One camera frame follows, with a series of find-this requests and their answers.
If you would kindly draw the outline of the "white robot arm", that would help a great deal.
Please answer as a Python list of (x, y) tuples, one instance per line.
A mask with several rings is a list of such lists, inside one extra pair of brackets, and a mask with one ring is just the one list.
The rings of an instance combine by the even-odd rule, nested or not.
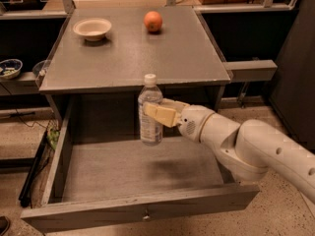
[(315, 155), (273, 126), (255, 119), (239, 124), (205, 106), (166, 98), (145, 102), (143, 112), (209, 148), (235, 179), (256, 182), (273, 169), (315, 203)]

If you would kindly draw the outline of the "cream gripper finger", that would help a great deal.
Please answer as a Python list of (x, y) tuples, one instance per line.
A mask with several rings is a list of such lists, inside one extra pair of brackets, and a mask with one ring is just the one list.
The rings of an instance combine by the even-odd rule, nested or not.
[(144, 113), (168, 128), (175, 127), (180, 123), (180, 107), (171, 102), (162, 103), (145, 102)]
[(189, 106), (188, 103), (172, 100), (168, 98), (164, 98), (161, 102), (161, 105), (166, 108), (174, 109), (178, 113), (181, 113), (185, 107)]

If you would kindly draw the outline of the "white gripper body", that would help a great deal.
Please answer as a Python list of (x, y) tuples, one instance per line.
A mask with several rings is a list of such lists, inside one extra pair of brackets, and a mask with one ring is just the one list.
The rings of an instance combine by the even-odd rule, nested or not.
[(205, 106), (190, 105), (185, 107), (181, 112), (180, 124), (178, 125), (179, 133), (198, 143), (206, 122), (213, 114), (214, 111)]

